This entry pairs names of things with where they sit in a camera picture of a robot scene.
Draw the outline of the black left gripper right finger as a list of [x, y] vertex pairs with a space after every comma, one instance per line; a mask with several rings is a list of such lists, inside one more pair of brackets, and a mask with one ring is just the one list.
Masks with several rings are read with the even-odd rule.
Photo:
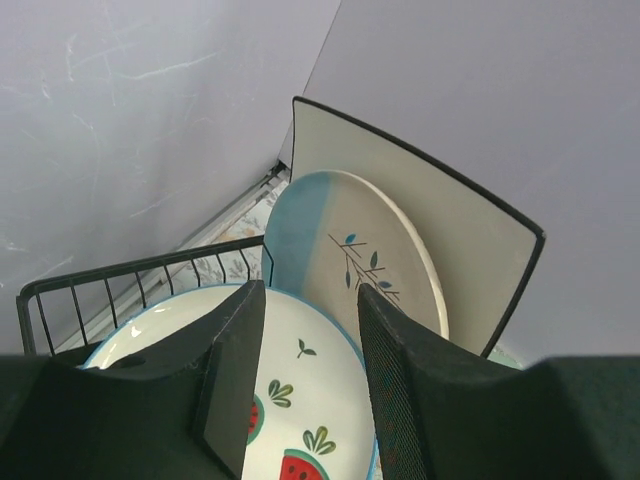
[[357, 307], [385, 478], [638, 477], [637, 357], [518, 370], [440, 337], [371, 286]]

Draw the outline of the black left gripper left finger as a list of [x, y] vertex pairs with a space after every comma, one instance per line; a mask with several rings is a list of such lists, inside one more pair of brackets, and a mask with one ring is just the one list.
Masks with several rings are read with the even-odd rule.
[[265, 287], [107, 369], [1, 360], [5, 479], [238, 479], [248, 440]]

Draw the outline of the watermelon pattern round plate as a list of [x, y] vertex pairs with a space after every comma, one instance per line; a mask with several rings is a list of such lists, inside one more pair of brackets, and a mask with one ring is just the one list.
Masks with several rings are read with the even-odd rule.
[[371, 479], [377, 444], [362, 353], [328, 315], [266, 291], [246, 479]]

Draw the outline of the white square plate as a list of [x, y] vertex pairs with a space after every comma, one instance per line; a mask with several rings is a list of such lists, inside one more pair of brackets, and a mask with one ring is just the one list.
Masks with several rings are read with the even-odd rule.
[[462, 173], [377, 127], [301, 96], [292, 107], [292, 177], [343, 170], [388, 195], [435, 263], [451, 341], [489, 357], [537, 266], [543, 229]]

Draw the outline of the cream round plate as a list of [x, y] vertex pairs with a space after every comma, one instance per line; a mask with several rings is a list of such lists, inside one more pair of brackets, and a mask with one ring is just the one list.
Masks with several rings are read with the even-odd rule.
[[416, 227], [379, 188], [338, 170], [291, 181], [276, 199], [263, 240], [261, 273], [305, 300], [359, 344], [358, 290], [370, 286], [442, 337], [447, 307]]

